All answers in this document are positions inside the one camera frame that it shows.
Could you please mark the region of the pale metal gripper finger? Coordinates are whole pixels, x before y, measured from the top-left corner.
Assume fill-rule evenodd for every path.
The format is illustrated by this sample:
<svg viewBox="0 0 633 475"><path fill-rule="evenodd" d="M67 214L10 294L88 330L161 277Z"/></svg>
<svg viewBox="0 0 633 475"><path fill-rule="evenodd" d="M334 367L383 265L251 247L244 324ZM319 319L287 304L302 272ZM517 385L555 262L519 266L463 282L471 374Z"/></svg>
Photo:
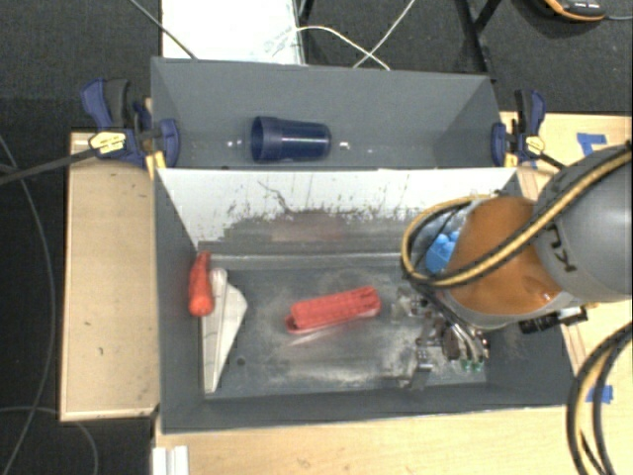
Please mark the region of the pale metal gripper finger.
<svg viewBox="0 0 633 475"><path fill-rule="evenodd" d="M416 352L415 366L408 381L407 387L418 391L426 387L429 376L432 372L432 359L427 349L423 348Z"/></svg>
<svg viewBox="0 0 633 475"><path fill-rule="evenodd" d="M428 302L418 292L399 287L394 301L394 318L418 318L422 317L427 308Z"/></svg>

